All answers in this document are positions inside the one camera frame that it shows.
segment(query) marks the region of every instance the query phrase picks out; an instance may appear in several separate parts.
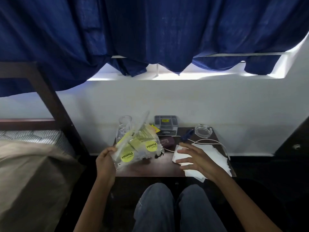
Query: window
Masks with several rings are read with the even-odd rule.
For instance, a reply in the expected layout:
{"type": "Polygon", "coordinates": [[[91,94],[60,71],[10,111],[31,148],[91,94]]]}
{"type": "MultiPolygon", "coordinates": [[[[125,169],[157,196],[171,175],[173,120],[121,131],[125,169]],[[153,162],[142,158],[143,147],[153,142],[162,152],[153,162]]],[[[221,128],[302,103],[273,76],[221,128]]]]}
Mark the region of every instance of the window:
{"type": "Polygon", "coordinates": [[[286,76],[292,64],[295,61],[296,54],[300,47],[303,45],[306,37],[293,49],[286,51],[287,54],[281,55],[276,63],[272,73],[269,75],[254,75],[245,72],[244,68],[246,62],[240,62],[236,66],[226,71],[208,71],[199,68],[193,64],[190,64],[186,69],[177,75],[165,67],[157,64],[150,64],[146,69],[147,72],[137,75],[135,77],[124,76],[117,69],[113,68],[109,64],[104,65],[97,74],[88,79],[88,81],[100,81],[100,80],[200,80],[200,79],[223,79],[223,78],[258,78],[258,79],[281,79],[286,76]]]}

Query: curtain rod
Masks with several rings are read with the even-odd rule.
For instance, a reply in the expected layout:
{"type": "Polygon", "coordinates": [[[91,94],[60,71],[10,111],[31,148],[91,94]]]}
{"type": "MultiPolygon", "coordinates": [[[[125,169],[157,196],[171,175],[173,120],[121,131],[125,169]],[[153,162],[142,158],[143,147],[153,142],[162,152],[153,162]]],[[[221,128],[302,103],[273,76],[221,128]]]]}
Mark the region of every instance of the curtain rod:
{"type": "MultiPolygon", "coordinates": [[[[199,57],[226,57],[226,56],[265,56],[265,55],[283,55],[283,54],[290,54],[291,52],[273,52],[273,53],[237,53],[237,54],[209,54],[205,56],[198,56],[194,58],[199,58],[199,57]]],[[[120,55],[114,55],[112,58],[126,58],[120,55]]]]}

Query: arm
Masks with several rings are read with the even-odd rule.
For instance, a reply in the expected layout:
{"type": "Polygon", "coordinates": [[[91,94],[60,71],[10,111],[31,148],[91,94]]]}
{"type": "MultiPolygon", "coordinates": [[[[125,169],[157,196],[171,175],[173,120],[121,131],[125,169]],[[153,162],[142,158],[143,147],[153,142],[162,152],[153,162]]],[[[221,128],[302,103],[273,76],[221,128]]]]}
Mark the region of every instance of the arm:
{"type": "Polygon", "coordinates": [[[176,163],[192,163],[181,169],[194,169],[213,181],[222,191],[246,232],[282,232],[250,199],[237,183],[200,148],[180,143],[185,147],[178,153],[192,157],[176,160],[176,163]]]}
{"type": "Polygon", "coordinates": [[[106,200],[116,175],[113,160],[109,155],[110,151],[114,152],[116,148],[106,148],[96,159],[97,178],[74,232],[98,232],[101,228],[106,200]]]}

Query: striped mattress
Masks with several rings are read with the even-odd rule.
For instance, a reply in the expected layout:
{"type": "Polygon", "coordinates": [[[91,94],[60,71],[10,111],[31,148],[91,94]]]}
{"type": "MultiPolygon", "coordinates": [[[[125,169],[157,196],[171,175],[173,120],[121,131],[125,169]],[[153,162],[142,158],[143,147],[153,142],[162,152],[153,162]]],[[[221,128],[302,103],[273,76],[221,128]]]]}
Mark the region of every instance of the striped mattress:
{"type": "Polygon", "coordinates": [[[52,144],[75,157],[75,152],[61,130],[0,131],[0,139],[52,144]]]}

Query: fingers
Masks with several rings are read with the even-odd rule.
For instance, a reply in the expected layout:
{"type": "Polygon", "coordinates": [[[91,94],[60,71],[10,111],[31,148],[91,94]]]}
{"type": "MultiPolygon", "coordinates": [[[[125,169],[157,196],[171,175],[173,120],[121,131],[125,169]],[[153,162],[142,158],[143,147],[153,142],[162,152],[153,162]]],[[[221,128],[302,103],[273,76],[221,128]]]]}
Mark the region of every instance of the fingers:
{"type": "Polygon", "coordinates": [[[182,146],[182,147],[186,147],[186,148],[189,148],[189,149],[191,149],[191,150],[194,150],[194,151],[196,151],[197,153],[201,153],[201,152],[203,152],[203,150],[202,149],[200,149],[200,148],[198,148],[198,147],[196,147],[196,146],[194,146],[194,145],[191,145],[191,144],[187,144],[187,143],[179,143],[179,145],[180,146],[182,146]]]}
{"type": "Polygon", "coordinates": [[[194,157],[197,154],[196,151],[192,149],[188,149],[188,148],[182,148],[178,150],[177,152],[180,154],[188,154],[188,155],[191,155],[192,157],[194,157]]]}
{"type": "Polygon", "coordinates": [[[195,167],[194,164],[188,164],[188,165],[184,165],[184,166],[180,166],[179,167],[182,170],[197,170],[197,168],[195,167]]]}
{"type": "Polygon", "coordinates": [[[107,155],[107,153],[109,153],[110,151],[114,151],[116,152],[117,151],[117,148],[116,147],[107,147],[105,148],[101,154],[99,155],[99,157],[105,157],[107,155]]]}
{"type": "Polygon", "coordinates": [[[193,163],[193,158],[192,157],[188,157],[188,158],[184,158],[184,159],[179,159],[179,160],[176,160],[176,163],[177,164],[180,164],[180,163],[193,163]]]}

